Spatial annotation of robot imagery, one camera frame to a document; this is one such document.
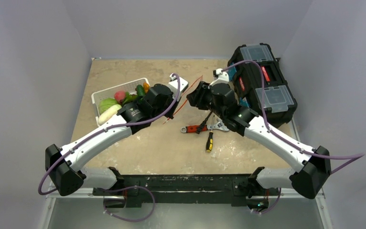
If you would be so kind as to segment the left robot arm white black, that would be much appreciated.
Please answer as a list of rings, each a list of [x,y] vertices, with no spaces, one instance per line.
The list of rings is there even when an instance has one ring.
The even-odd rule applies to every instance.
[[[146,93],[111,112],[93,131],[64,146],[52,144],[45,149],[45,170],[38,187],[40,195],[57,191],[67,196],[82,187],[99,187],[118,195],[123,182],[110,169],[91,171],[85,165],[102,151],[128,138],[165,116],[172,118],[186,85],[177,81],[155,84]]]

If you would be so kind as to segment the green cucumber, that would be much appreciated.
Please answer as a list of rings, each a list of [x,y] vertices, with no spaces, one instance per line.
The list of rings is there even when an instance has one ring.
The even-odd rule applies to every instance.
[[[143,85],[139,84],[135,88],[138,97],[144,97],[146,95]]]

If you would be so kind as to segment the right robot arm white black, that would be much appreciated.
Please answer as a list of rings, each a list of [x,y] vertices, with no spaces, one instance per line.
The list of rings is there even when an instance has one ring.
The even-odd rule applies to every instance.
[[[266,123],[256,111],[238,103],[229,85],[201,81],[186,98],[190,106],[213,112],[230,131],[258,142],[290,166],[290,169],[263,168],[257,172],[248,182],[252,193],[283,187],[314,199],[332,174],[330,154],[325,147],[314,149]]]

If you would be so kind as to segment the white radish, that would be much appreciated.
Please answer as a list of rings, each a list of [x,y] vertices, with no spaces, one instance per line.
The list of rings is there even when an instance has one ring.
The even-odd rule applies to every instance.
[[[110,118],[112,118],[113,115],[116,115],[118,113],[118,110],[120,110],[121,108],[122,106],[119,104],[115,104],[109,107],[99,116],[97,124],[101,126],[102,124],[106,123],[108,120],[110,120]]]

